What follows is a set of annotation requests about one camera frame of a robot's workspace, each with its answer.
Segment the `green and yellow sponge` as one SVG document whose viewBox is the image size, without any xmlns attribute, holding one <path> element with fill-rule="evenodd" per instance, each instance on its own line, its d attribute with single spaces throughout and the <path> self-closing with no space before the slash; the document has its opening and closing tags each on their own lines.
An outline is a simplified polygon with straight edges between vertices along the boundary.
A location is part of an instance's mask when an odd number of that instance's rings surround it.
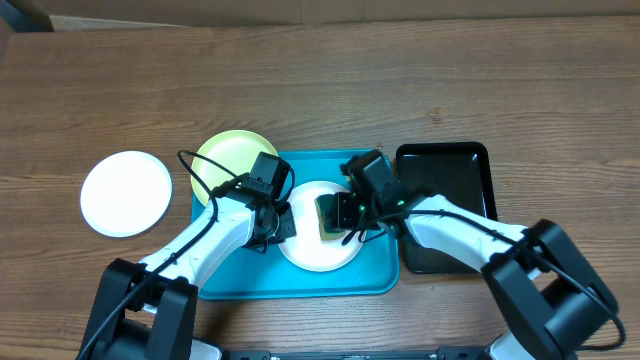
<svg viewBox="0 0 640 360">
<path fill-rule="evenodd" d="M 324 194 L 315 199 L 320 239 L 328 242 L 343 238 L 347 231 L 338 227 L 338 194 Z"/>
</svg>

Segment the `white plate with red stain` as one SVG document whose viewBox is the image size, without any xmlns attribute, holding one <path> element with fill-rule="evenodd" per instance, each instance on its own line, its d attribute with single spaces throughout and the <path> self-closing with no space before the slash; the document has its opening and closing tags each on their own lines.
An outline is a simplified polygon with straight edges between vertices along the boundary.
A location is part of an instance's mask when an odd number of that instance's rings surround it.
<svg viewBox="0 0 640 360">
<path fill-rule="evenodd" d="M 334 182 L 311 181 L 295 187 L 289 197 L 296 235 L 279 245 L 285 257 L 294 265 L 309 271 L 328 272 L 338 269 L 359 253 L 362 244 L 342 241 L 347 231 L 326 233 L 317 199 L 321 195 L 346 192 Z"/>
</svg>

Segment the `yellow-green plate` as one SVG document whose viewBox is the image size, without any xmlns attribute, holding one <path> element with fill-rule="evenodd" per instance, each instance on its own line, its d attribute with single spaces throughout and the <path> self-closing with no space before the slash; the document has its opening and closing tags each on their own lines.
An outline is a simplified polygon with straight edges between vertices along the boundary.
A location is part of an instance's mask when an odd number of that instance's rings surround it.
<svg viewBox="0 0 640 360">
<path fill-rule="evenodd" d="M 209 190 L 231 181 L 236 176 L 250 173 L 256 160 L 267 154 L 278 162 L 278 153 L 271 143 L 259 134 L 247 130 L 229 130 L 207 140 L 197 151 L 227 170 L 194 157 L 192 171 L 205 183 Z"/>
</svg>

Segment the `white plate with small stains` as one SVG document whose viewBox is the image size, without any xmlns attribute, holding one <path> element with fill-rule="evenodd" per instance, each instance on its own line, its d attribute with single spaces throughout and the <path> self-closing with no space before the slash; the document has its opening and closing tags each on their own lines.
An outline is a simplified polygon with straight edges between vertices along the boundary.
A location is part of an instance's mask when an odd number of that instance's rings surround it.
<svg viewBox="0 0 640 360">
<path fill-rule="evenodd" d="M 169 207 L 172 180 L 167 167 L 141 151 L 123 151 L 100 161 L 80 193 L 81 213 L 95 231 L 115 238 L 154 226 Z"/>
</svg>

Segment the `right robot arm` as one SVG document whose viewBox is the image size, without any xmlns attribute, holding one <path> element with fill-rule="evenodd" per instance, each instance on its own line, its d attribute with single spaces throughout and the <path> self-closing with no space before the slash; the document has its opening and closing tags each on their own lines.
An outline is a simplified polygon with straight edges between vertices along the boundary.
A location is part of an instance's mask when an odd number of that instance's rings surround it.
<svg viewBox="0 0 640 360">
<path fill-rule="evenodd" d="M 626 333 L 618 304 L 594 268 L 557 224 L 500 223 L 402 186 L 365 197 L 340 192 L 326 205 L 330 231 L 350 237 L 379 228 L 437 250 L 480 272 L 508 325 L 485 359 L 574 359 L 596 347 L 589 339 L 607 322 L 620 347 Z"/>
</svg>

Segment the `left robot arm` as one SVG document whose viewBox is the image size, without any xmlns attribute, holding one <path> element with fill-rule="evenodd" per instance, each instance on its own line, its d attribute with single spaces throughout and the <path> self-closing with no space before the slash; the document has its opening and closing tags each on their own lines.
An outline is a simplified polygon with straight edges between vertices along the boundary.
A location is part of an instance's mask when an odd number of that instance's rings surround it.
<svg viewBox="0 0 640 360">
<path fill-rule="evenodd" d="M 265 252 L 294 236 L 289 195 L 261 178 L 227 181 L 169 244 L 138 263 L 115 259 L 102 274 L 79 358 L 223 358 L 194 336 L 198 291 L 235 250 Z"/>
</svg>

